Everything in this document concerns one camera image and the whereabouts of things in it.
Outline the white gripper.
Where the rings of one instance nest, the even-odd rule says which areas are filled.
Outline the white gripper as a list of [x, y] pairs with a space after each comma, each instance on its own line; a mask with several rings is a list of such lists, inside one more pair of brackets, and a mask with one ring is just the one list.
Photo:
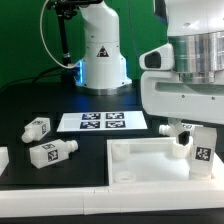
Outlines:
[[169, 118], [179, 144], [187, 145], [190, 137], [181, 120], [224, 124], [224, 70], [217, 71], [210, 84], [183, 83], [172, 71], [171, 44], [142, 54], [139, 64], [144, 70], [140, 80], [142, 106], [149, 115]]

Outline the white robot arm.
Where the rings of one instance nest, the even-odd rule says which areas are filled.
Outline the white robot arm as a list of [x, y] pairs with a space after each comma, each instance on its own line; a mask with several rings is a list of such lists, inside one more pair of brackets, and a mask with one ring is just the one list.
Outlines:
[[[173, 125], [181, 120], [224, 125], [224, 0], [153, 3], [168, 24], [168, 41], [139, 58], [145, 112]], [[86, 41], [81, 86], [104, 94], [129, 85], [116, 13], [101, 2], [81, 14]]]

